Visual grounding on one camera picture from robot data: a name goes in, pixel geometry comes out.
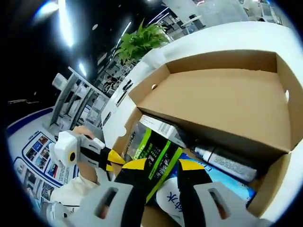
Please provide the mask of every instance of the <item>display board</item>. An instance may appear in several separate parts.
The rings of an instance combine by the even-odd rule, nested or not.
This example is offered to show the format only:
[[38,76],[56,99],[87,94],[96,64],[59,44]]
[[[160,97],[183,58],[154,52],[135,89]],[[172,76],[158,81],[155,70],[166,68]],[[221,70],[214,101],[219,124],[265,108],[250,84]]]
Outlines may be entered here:
[[20,183],[42,204],[53,190],[78,175],[77,166],[58,167],[50,158],[49,144],[54,136],[44,127],[52,115],[47,108],[26,116],[7,128],[9,151]]

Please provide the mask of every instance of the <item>metal rack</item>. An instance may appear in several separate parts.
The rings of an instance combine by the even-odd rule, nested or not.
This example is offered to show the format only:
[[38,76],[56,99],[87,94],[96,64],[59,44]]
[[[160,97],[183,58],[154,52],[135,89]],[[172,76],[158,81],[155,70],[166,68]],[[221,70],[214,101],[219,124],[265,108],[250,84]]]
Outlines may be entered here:
[[[77,125],[86,125],[98,134],[98,137],[103,137],[101,113],[109,98],[71,67],[69,70],[72,74],[59,94],[50,121],[46,122],[44,127],[57,136],[62,130],[72,130]],[[101,100],[98,102],[101,106],[97,108],[94,100]]]

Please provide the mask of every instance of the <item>cardboard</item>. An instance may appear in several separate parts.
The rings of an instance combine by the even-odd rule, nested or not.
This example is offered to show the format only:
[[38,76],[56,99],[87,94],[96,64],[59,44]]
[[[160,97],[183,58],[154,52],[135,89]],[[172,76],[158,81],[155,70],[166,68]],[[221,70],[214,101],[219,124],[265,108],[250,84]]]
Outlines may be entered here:
[[[114,145],[117,152],[125,150],[132,124],[147,113],[261,167],[270,166],[255,184],[258,193],[248,208],[256,216],[274,199],[290,161],[289,151],[303,138],[303,89],[274,52],[221,51],[172,61],[142,81],[129,97],[138,108],[125,125],[126,135]],[[150,219],[156,218],[155,212],[162,213],[150,209],[144,212]]]

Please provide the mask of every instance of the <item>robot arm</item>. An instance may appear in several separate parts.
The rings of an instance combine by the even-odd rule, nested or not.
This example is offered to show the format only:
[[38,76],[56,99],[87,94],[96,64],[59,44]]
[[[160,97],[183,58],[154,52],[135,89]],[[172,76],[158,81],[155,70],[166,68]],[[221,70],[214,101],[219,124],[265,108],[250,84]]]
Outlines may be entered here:
[[[104,182],[94,189],[75,213],[55,220],[60,227],[139,227],[144,211],[144,162],[131,161],[124,165],[115,182]],[[179,159],[178,187],[185,227],[267,227],[271,223],[246,210],[245,201],[220,182],[211,182],[197,162]],[[222,218],[217,203],[226,213]],[[106,206],[106,215],[101,212]]]
[[112,171],[111,162],[123,165],[125,161],[98,138],[93,140],[72,131],[59,133],[58,141],[50,144],[50,156],[59,167],[70,167],[84,162],[93,168]]

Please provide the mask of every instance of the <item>ceiling light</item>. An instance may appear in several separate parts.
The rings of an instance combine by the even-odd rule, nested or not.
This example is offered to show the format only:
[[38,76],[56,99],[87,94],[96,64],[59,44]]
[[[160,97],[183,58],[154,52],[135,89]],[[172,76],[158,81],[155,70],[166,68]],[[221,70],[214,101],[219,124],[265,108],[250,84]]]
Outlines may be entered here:
[[169,13],[165,14],[164,16],[162,16],[159,20],[157,20],[156,23],[158,23],[159,21],[161,21],[163,18],[165,18]]
[[126,28],[124,29],[124,31],[123,31],[121,37],[124,36],[125,32],[127,31],[127,29],[129,28],[129,26],[130,26],[131,24],[132,24],[132,22],[129,22],[129,23],[127,24],[127,26],[126,26]]
[[83,73],[84,76],[86,76],[86,71],[84,69],[84,66],[82,63],[79,64],[79,69],[81,70],[81,72]]
[[92,30],[95,30],[98,27],[98,24],[95,24],[92,28]]
[[67,17],[65,0],[58,0],[61,33],[69,47],[72,47],[71,25]]
[[118,47],[118,45],[119,45],[120,41],[121,41],[121,38],[118,40],[117,45],[115,46],[115,48],[117,48],[117,47]]
[[44,14],[50,14],[52,12],[55,12],[59,8],[58,4],[55,2],[47,2],[45,3],[39,10],[38,14],[44,15]]
[[157,16],[155,16],[148,24],[150,24],[152,21],[154,21],[158,16],[161,15],[161,13],[163,13],[164,11],[166,11],[168,9],[168,7],[166,7],[164,10],[162,10]]
[[98,60],[98,65],[105,59],[107,52]]

